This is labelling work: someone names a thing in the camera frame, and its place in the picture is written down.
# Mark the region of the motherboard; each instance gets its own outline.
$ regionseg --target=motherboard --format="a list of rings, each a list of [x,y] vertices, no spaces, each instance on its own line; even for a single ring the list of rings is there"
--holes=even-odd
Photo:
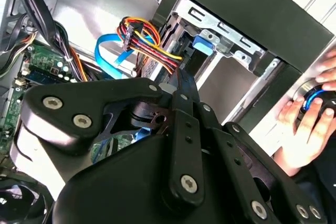
[[[20,117],[21,102],[27,90],[36,85],[76,82],[72,76],[69,63],[45,45],[32,44],[23,54],[20,71],[13,81],[13,86],[8,96],[7,109],[3,113],[3,125],[0,132],[0,155],[9,153]],[[102,73],[101,77],[105,79],[106,76]],[[95,163],[111,154],[113,148],[114,151],[119,151],[130,144],[129,135],[120,135],[96,143],[91,149],[91,159]]]

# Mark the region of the bolt head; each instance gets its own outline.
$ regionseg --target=bolt head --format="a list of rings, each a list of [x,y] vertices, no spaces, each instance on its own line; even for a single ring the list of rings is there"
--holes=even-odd
[[[317,209],[316,209],[315,207],[313,207],[313,206],[309,206],[309,209],[310,209],[310,211],[313,213],[313,215],[314,215],[316,218],[318,218],[318,219],[321,219],[321,218],[322,218],[321,215],[320,215],[320,213],[317,211]]]
[[[181,94],[181,97],[182,97],[184,100],[188,100],[188,97],[186,97],[184,94]]]
[[[149,88],[150,88],[151,90],[153,90],[153,91],[157,91],[157,90],[158,90],[157,87],[154,86],[154,85],[149,85]]]
[[[45,97],[42,103],[45,107],[52,110],[58,110],[63,106],[62,101],[57,97]]]
[[[92,125],[92,120],[86,115],[76,115],[73,120],[75,126],[86,129]]]
[[[206,104],[203,105],[203,108],[204,108],[206,111],[208,111],[208,112],[211,111],[211,108],[210,108],[208,105],[206,105]]]
[[[251,206],[252,206],[253,212],[260,219],[265,220],[267,218],[267,211],[260,202],[257,202],[257,201],[254,200],[254,201],[251,202]]]
[[[296,205],[296,209],[298,210],[298,212],[301,214],[302,217],[304,217],[305,219],[309,218],[309,215],[303,206]]]
[[[192,176],[183,175],[181,185],[188,193],[194,194],[197,192],[197,183]]]
[[[235,132],[240,132],[239,128],[235,125],[232,125],[232,128],[234,129]]]

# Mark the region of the hand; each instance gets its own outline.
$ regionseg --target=hand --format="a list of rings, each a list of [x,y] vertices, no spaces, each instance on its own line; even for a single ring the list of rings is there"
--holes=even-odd
[[[301,167],[317,158],[336,130],[333,109],[326,109],[315,124],[322,106],[321,98],[314,99],[297,127],[296,119],[303,103],[304,98],[298,97],[294,102],[288,102],[279,114],[283,129],[282,147],[275,153],[274,161],[288,176],[295,175]]]
[[[324,83],[322,89],[336,90],[336,49],[327,54],[327,60],[318,66],[319,71],[324,71],[316,77],[316,81]]]

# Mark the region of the blue light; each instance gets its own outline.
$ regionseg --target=blue light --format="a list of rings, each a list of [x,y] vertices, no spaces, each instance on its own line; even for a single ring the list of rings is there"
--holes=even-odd
[[[325,92],[325,90],[322,89],[322,90],[316,91],[315,93],[311,94],[310,97],[308,97],[307,102],[306,102],[306,106],[304,106],[306,111],[309,110],[310,104],[312,103],[314,98],[317,97],[320,93],[323,93],[323,92]]]

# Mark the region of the finger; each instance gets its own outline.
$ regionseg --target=finger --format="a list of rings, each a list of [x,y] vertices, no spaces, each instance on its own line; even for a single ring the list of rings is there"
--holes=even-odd
[[[336,81],[331,81],[323,84],[322,86],[323,90],[326,91],[335,91],[336,90]]]
[[[280,111],[280,114],[278,116],[278,121],[280,123],[283,122],[284,118],[285,118],[285,115],[287,114],[287,111],[289,110],[289,108],[291,107],[291,105],[293,104],[292,101],[288,101],[286,103],[286,105],[282,108],[282,110]]]
[[[290,126],[294,127],[295,125],[295,120],[297,119],[300,109],[304,103],[305,99],[302,96],[299,96],[296,98],[296,100],[293,102],[293,104],[290,106],[288,109],[284,119],[283,119],[283,124],[284,126]]]
[[[319,155],[328,142],[327,133],[331,126],[334,117],[333,109],[326,109],[322,114],[319,122],[316,124],[314,130],[311,132],[309,141],[307,143],[307,152],[314,157]]]
[[[336,80],[336,69],[323,72],[322,74],[318,75],[315,79],[317,82],[320,82],[320,83],[334,81]]]
[[[319,116],[319,112],[322,106],[322,99],[315,98],[310,105],[309,110],[303,116],[301,123],[296,132],[296,137],[301,144],[308,142],[309,136],[313,130],[316,119]]]
[[[328,69],[332,69],[336,67],[336,57],[328,58],[324,62],[318,65],[317,70],[318,71],[326,71]]]
[[[331,50],[329,53],[327,53],[326,57],[331,58],[336,56],[336,49]]]

